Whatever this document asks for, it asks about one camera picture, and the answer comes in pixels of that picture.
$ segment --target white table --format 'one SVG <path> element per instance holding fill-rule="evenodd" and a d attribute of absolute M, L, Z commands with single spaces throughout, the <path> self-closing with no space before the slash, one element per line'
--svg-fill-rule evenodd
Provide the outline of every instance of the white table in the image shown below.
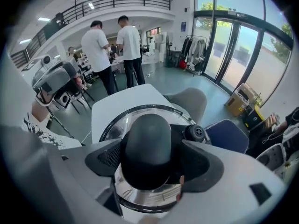
<path fill-rule="evenodd" d="M 143 84 L 117 92 L 93 105 L 92 138 L 93 143 L 99 139 L 105 128 L 118 115 L 140 105 L 173 105 L 150 84 Z"/>

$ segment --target red object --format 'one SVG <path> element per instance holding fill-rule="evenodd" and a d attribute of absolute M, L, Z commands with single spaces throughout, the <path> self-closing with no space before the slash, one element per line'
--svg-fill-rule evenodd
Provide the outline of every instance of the red object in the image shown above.
<path fill-rule="evenodd" d="M 182 68 L 182 69 L 186 69 L 187 64 L 186 64 L 186 62 L 183 60 L 183 61 L 180 61 L 180 62 L 179 62 L 179 66 L 180 66 L 180 68 Z"/>

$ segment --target gray floor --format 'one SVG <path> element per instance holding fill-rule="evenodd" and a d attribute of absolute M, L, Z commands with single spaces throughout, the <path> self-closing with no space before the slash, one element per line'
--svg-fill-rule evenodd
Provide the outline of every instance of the gray floor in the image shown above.
<path fill-rule="evenodd" d="M 245 130 L 242 123 L 234 118 L 224 106 L 229 95 L 207 78 L 193 76 L 178 68 L 166 68 L 162 63 L 143 65 L 142 67 L 145 76 L 149 74 L 146 78 L 146 83 L 153 85 L 162 94 L 180 92 L 188 87 L 201 89 L 207 97 L 207 107 L 200 124 L 203 127 L 223 119 L 230 119 L 242 130 Z M 119 90 L 124 90 L 126 88 L 126 76 L 124 74 L 117 74 L 116 80 Z M 100 80 L 88 89 L 88 93 L 94 98 L 95 102 L 107 96 L 103 83 Z M 87 101 L 91 106 L 94 103 L 89 98 Z M 66 111 L 56 111 L 55 115 L 70 133 L 81 142 L 91 130 L 92 111 L 87 105 L 83 107 L 78 102 L 74 104 L 80 114 L 70 105 Z M 52 121 L 50 130 L 54 133 L 67 136 L 66 132 L 55 121 Z M 91 144 L 91 135 L 83 143 Z"/>

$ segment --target tree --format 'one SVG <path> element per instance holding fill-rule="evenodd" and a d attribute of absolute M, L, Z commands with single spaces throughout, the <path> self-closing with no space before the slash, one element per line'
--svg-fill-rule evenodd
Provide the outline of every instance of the tree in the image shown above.
<path fill-rule="evenodd" d="M 285 24 L 282 26 L 282 30 L 288 34 L 290 37 L 292 36 L 291 26 L 289 24 Z M 273 44 L 275 51 L 273 51 L 273 55 L 275 55 L 279 60 L 283 63 L 286 63 L 290 50 L 284 45 L 280 40 L 271 37 L 271 43 Z"/>
<path fill-rule="evenodd" d="M 202 3 L 200 10 L 213 10 L 213 2 L 207 2 L 207 3 Z M 222 10 L 222 11 L 228 11 L 228 7 L 224 7 L 222 5 L 218 5 L 216 10 Z M 203 29 L 211 29 L 212 27 L 212 19 L 206 19 L 206 18 L 198 18 L 198 21 L 201 23 L 199 25 L 200 28 Z M 218 21 L 217 26 L 222 26 L 222 27 L 231 27 L 230 22 L 225 22 L 225 21 Z"/>

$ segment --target ceiling light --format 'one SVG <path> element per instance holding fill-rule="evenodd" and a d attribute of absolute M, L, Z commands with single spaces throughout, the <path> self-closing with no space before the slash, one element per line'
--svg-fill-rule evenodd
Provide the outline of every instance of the ceiling light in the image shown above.
<path fill-rule="evenodd" d="M 20 41 L 20 44 L 28 43 L 29 41 L 31 41 L 31 39 L 26 39 L 26 40 Z"/>
<path fill-rule="evenodd" d="M 91 9 L 94 9 L 94 6 L 93 6 L 93 4 L 91 2 L 88 3 L 88 5 L 90 6 Z"/>
<path fill-rule="evenodd" d="M 45 17 L 40 17 L 38 20 L 39 21 L 51 21 L 50 18 L 45 18 Z"/>

